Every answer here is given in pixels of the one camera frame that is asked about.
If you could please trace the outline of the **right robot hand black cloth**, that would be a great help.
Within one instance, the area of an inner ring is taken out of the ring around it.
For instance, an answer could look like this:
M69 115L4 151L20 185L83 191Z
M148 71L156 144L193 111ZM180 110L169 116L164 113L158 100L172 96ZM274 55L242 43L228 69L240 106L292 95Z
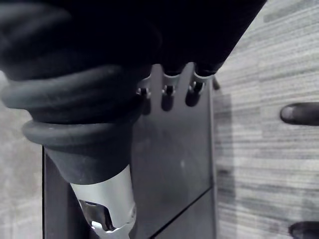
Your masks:
M101 239L132 239L133 125L143 83L161 64L210 78L263 0L3 0L3 104L25 110L24 136L43 146Z

